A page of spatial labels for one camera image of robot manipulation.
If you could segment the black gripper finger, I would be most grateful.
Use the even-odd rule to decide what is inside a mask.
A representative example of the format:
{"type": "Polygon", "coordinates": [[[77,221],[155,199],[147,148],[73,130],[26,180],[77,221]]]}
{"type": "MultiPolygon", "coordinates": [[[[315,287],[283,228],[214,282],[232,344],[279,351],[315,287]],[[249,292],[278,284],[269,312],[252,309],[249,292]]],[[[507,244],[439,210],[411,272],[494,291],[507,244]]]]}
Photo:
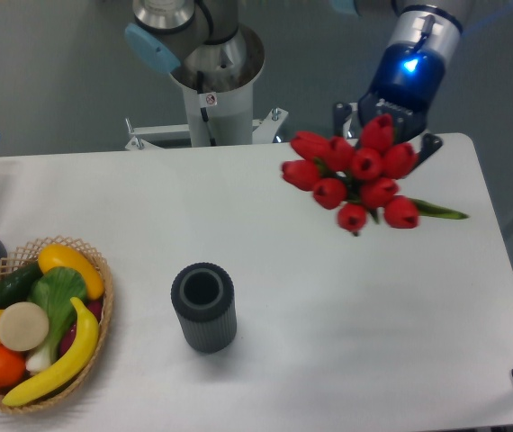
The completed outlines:
{"type": "Polygon", "coordinates": [[[350,103],[337,102],[332,106],[332,132],[341,138],[353,138],[351,131],[353,106],[350,103]]]}
{"type": "Polygon", "coordinates": [[[417,153],[417,161],[412,168],[412,172],[417,170],[424,162],[432,157],[443,146],[443,140],[431,132],[423,132],[420,137],[420,150],[417,153]]]}

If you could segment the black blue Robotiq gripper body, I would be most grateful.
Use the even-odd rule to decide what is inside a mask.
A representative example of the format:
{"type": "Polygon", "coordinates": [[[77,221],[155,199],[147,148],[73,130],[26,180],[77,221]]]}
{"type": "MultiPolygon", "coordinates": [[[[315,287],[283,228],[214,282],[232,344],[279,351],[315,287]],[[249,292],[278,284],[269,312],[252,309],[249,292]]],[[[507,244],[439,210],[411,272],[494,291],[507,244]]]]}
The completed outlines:
{"type": "Polygon", "coordinates": [[[388,113],[398,142],[412,140],[427,127],[428,110],[446,72],[435,53],[405,43],[389,46],[367,92],[358,101],[360,124],[388,113]]]}

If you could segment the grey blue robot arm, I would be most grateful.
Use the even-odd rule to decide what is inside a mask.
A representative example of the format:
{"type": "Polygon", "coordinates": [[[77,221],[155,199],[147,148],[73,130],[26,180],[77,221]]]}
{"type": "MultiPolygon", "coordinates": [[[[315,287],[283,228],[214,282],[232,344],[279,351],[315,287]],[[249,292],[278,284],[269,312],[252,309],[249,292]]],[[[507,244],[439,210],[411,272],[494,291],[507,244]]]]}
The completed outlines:
{"type": "MultiPolygon", "coordinates": [[[[391,1],[394,32],[367,92],[354,103],[335,103],[333,132],[350,139],[376,116],[392,117],[396,137],[419,139],[419,160],[442,147],[427,130],[428,110],[445,76],[470,1],[391,1]]],[[[257,34],[239,21],[235,1],[136,1],[124,32],[135,55],[181,88],[188,133],[195,147],[267,143],[285,112],[253,118],[253,85],[265,53],[257,34]]]]}

